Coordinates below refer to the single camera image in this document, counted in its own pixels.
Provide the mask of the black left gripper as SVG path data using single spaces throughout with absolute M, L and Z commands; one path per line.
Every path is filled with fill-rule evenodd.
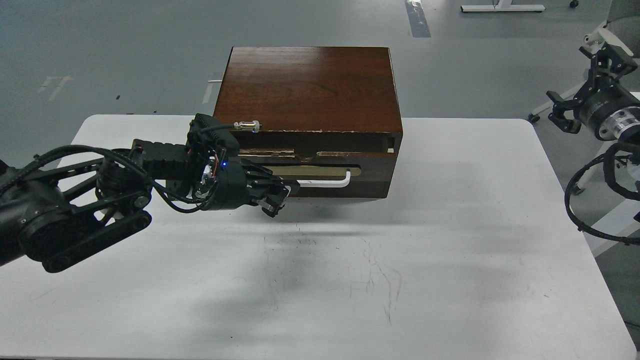
M 215 186 L 200 211 L 234 210 L 244 205 L 261 207 L 270 218 L 275 218 L 285 206 L 289 194 L 301 188 L 297 180 L 285 179 L 272 170 L 247 159 L 226 161 L 215 176 Z M 261 194 L 258 190 L 267 190 Z

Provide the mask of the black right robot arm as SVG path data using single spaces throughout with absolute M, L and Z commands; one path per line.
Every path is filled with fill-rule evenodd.
M 638 145 L 640 103 L 620 82 L 638 64 L 619 45 L 604 43 L 595 52 L 582 46 L 579 51 L 590 60 L 585 84 L 568 99 L 547 91 L 552 102 L 548 120 L 565 133 L 585 126 L 599 141 Z

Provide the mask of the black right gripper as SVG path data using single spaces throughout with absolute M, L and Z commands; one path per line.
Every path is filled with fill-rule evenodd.
M 551 112 L 547 116 L 564 133 L 578 134 L 582 128 L 590 131 L 623 131 L 628 128 L 628 90 L 622 77 L 633 73 L 638 64 L 619 45 L 603 43 L 599 50 L 585 45 L 579 51 L 590 59 L 585 84 L 574 98 L 565 100 L 555 91 L 547 91 Z M 565 116 L 574 111 L 574 119 Z

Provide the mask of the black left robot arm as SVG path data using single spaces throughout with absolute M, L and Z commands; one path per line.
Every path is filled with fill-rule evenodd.
M 0 258 L 62 272 L 150 226 L 153 192 L 180 214 L 260 207 L 275 217 L 300 188 L 224 146 L 135 139 L 130 149 L 60 146 L 1 164 Z

